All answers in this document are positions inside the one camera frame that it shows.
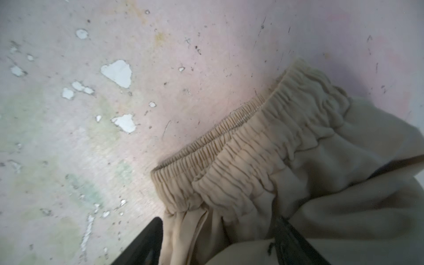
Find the beige pants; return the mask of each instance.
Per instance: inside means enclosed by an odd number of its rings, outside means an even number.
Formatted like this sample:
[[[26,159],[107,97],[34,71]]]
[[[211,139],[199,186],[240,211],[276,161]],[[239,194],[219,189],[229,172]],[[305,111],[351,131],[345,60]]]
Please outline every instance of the beige pants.
[[[297,60],[152,171],[167,208],[161,263],[203,265],[272,238],[282,215],[334,265],[422,264],[422,154],[416,128]]]

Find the pink floor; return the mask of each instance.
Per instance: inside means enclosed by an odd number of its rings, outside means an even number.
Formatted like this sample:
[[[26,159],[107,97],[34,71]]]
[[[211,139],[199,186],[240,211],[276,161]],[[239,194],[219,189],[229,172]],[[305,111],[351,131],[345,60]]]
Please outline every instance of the pink floor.
[[[157,162],[296,57],[424,128],[423,47],[420,0],[0,1],[0,264],[111,263],[163,211]]]

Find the stain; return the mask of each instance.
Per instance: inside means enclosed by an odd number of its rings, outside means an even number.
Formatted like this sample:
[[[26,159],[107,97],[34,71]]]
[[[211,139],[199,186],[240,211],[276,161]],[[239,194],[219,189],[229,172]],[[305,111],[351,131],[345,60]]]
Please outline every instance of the stain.
[[[26,255],[21,262],[19,262],[19,265],[45,265],[46,261],[45,259],[37,256],[35,253],[31,253],[29,255]]]
[[[65,181],[69,192],[72,193],[70,198],[73,202],[79,205],[85,204],[90,209],[94,204],[103,205],[103,197],[92,182],[75,174],[67,174]]]
[[[45,101],[42,88],[28,88],[0,104],[0,152],[14,152],[15,143],[28,144],[43,130]]]
[[[162,32],[158,32],[155,35],[155,46],[161,46],[165,42],[165,35]]]
[[[13,255],[14,246],[10,238],[0,237],[0,264],[6,264],[9,256]]]
[[[53,227],[49,244],[63,260],[71,260],[80,248],[81,231],[78,224],[70,217],[63,217]]]
[[[87,132],[90,145],[96,152],[103,154],[110,151],[120,138],[119,128],[110,122],[115,117],[115,110],[106,98],[100,96],[92,112],[93,116],[100,115],[102,119],[99,122],[89,120]]]
[[[117,178],[122,184],[130,184],[132,182],[133,169],[130,164],[124,160],[119,161],[115,170],[115,178]]]

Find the chipped paint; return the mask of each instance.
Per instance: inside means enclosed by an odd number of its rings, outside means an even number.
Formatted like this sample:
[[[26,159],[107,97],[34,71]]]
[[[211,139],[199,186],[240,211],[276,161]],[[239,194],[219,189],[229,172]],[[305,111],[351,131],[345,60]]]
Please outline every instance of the chipped paint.
[[[117,60],[112,64],[105,64],[100,68],[100,72],[120,87],[129,88],[131,85],[132,71],[130,65],[124,60]]]
[[[80,28],[75,31],[75,35],[77,35],[77,37],[80,39],[86,39],[88,37],[88,32],[85,29]]]
[[[89,95],[92,95],[92,94],[94,93],[94,90],[93,90],[93,89],[91,89],[91,88],[89,88],[89,87],[87,87],[87,86],[83,86],[83,84],[81,84],[81,83],[80,83],[80,82],[78,82],[78,81],[74,81],[74,82],[72,83],[72,87],[73,87],[76,91],[84,92],[84,93],[87,93],[87,94],[89,94]]]
[[[98,213],[99,208],[100,208],[100,204],[94,204],[94,213],[95,214]]]
[[[109,254],[108,254],[108,249],[107,248],[103,248],[103,253],[105,254],[105,259],[109,258]]]
[[[14,42],[14,41],[10,41],[10,43],[11,43],[12,47],[10,47],[9,52],[11,54],[14,54],[15,52],[19,52],[20,45],[18,43]]]
[[[82,238],[82,242],[81,242],[81,250],[84,254],[86,254],[87,251],[87,242],[88,239],[90,238],[91,232],[92,232],[92,228],[93,228],[93,223],[94,223],[94,217],[92,215],[89,215],[87,218],[88,224],[87,224],[87,229],[85,230],[85,234]]]
[[[72,100],[74,98],[74,92],[67,87],[63,88],[62,98],[66,98],[68,100]]]
[[[136,129],[132,117],[133,115],[131,114],[124,114],[121,117],[112,118],[110,121],[112,121],[116,126],[119,126],[124,132],[130,134]]]
[[[104,219],[104,218],[108,217],[108,216],[109,216],[109,214],[110,214],[110,211],[103,212],[103,214],[102,214],[102,218]]]
[[[12,66],[10,68],[10,71],[12,72],[12,74],[16,75],[17,77],[21,77],[21,76],[27,75],[27,72],[25,72],[24,70],[22,70],[17,65]]]
[[[22,165],[20,163],[14,161],[14,160],[9,160],[8,162],[12,165],[13,170],[15,170],[15,174],[21,173]]]

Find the floor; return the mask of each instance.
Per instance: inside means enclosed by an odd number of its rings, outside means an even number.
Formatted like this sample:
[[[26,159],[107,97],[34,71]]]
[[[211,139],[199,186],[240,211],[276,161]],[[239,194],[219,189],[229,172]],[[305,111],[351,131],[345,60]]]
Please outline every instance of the floor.
[[[0,1],[0,264],[111,263],[163,211],[149,171],[296,57],[424,129],[423,26],[420,0]]]

